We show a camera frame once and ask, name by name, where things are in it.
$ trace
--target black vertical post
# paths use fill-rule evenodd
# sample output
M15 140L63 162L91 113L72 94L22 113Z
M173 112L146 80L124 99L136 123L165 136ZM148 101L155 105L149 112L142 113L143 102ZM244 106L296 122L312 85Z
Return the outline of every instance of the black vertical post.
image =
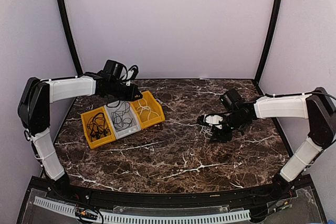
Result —
M75 43L74 43L74 38L72 37L69 19L67 15L67 10L65 7L65 2L64 0L57 0L57 3L58 3L58 8L59 8L59 13L61 15L62 23L63 23L64 33L67 38L72 60L74 62L73 64L75 65L77 74L81 75L83 74L83 70L79 62L78 54L77 54Z
M261 76L263 75L263 71L264 71L264 68L265 68L265 64L266 64L266 60L267 60L267 57L268 57L269 49L270 49L271 44L272 44L272 39L273 39L274 31L275 31L275 26L276 26L277 19L278 19L280 3L281 3L281 0L274 0L271 19L269 21L269 26L268 26L268 31L267 31L267 36L266 36L263 52L261 54L258 70L257 70L256 76L254 78L256 83L260 82Z

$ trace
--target marble tabletop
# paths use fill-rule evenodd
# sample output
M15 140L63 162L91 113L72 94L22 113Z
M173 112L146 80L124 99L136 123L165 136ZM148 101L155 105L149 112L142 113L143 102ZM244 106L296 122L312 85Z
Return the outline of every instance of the marble tabletop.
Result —
M204 193L271 183L288 160L271 119L256 120L229 143L209 143L196 119L225 112L219 95L235 88L258 95L250 80L136 80L161 104L166 121L91 150L80 114L105 98L76 99L55 142L71 184L130 193Z

